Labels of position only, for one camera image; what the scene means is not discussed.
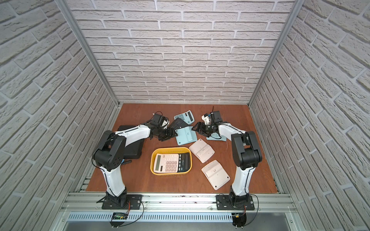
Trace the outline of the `pink calculator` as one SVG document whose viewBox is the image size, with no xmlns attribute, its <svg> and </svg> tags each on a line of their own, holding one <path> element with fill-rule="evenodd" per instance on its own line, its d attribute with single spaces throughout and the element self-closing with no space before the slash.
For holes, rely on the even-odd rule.
<svg viewBox="0 0 370 231">
<path fill-rule="evenodd" d="M 179 154 L 157 154 L 153 170 L 158 174 L 177 173 L 179 166 Z"/>
</svg>

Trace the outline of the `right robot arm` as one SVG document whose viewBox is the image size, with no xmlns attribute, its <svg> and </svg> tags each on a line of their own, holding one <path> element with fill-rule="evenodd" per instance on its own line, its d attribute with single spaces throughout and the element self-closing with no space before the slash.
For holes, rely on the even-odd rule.
<svg viewBox="0 0 370 231">
<path fill-rule="evenodd" d="M 240 130 L 226 122 L 209 125 L 198 122 L 193 130 L 205 137 L 217 133 L 231 141 L 232 157 L 237 168 L 230 188 L 229 204 L 234 208 L 245 205 L 250 201 L 249 185 L 253 172 L 263 159 L 255 132 Z"/>
</svg>

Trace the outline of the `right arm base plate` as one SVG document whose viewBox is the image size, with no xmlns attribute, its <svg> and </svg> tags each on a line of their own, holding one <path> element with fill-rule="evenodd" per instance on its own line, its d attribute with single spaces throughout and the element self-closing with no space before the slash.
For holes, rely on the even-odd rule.
<svg viewBox="0 0 370 231">
<path fill-rule="evenodd" d="M 217 210 L 255 210 L 254 201 L 250 194 L 244 196 L 216 195 Z"/>
</svg>

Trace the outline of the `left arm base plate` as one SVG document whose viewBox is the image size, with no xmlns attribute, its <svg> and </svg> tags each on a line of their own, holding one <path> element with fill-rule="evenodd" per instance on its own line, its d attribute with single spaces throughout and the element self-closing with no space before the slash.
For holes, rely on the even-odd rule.
<svg viewBox="0 0 370 231">
<path fill-rule="evenodd" d="M 142 194 L 125 194 L 120 197 L 106 193 L 105 197 L 97 203 L 103 203 L 102 209 L 106 210 L 139 210 L 141 207 Z"/>
</svg>

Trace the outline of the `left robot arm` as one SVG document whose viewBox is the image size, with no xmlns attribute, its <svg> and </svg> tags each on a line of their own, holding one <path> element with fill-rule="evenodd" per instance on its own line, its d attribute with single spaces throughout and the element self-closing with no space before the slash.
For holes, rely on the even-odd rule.
<svg viewBox="0 0 370 231">
<path fill-rule="evenodd" d="M 124 131 L 105 131 L 92 154 L 92 164 L 102 171 L 106 182 L 106 200 L 119 207 L 127 204 L 127 190 L 121 176 L 125 148 L 142 139 L 157 137 L 166 141 L 176 137 L 173 128 L 142 124 Z"/>
</svg>

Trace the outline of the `yellow storage box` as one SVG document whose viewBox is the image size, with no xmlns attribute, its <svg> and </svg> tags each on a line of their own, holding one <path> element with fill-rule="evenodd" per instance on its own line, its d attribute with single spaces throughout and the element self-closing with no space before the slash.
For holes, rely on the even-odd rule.
<svg viewBox="0 0 370 231">
<path fill-rule="evenodd" d="M 154 168 L 154 162 L 155 162 L 155 158 L 156 158 L 157 154 L 182 154 L 182 153 L 190 153 L 191 165 L 190 165 L 190 170 L 189 171 L 183 172 L 183 173 L 177 172 L 177 173 L 165 173 L 165 174 L 158 174 L 158 173 L 154 172 L 153 168 Z M 193 164 L 192 164 L 192 153 L 188 148 L 186 148 L 186 147 L 159 148 L 159 149 L 156 149 L 152 153 L 151 163 L 150 163 L 150 170 L 154 175 L 157 175 L 157 176 L 184 175 L 184 174 L 187 174 L 191 171 L 192 166 L 193 166 Z"/>
</svg>

